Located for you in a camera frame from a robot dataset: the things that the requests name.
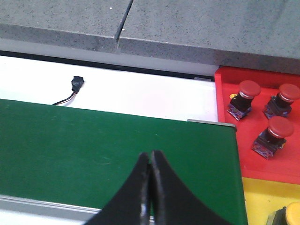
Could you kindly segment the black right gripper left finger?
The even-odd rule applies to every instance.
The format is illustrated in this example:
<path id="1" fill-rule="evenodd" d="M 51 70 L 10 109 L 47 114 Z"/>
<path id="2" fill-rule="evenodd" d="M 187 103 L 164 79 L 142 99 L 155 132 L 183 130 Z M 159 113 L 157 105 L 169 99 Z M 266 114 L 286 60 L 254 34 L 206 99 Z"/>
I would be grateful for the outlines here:
<path id="1" fill-rule="evenodd" d="M 143 152 L 125 183 L 86 225 L 148 225 L 150 223 L 149 156 Z"/>

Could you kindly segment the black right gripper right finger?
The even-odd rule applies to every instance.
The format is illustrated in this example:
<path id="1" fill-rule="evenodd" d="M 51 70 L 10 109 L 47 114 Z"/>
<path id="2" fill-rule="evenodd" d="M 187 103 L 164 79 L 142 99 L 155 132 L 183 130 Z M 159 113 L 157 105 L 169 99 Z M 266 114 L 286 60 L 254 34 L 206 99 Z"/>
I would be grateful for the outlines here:
<path id="1" fill-rule="evenodd" d="M 156 225 L 228 225 L 182 182 L 160 150 L 151 153 L 151 198 Z"/>

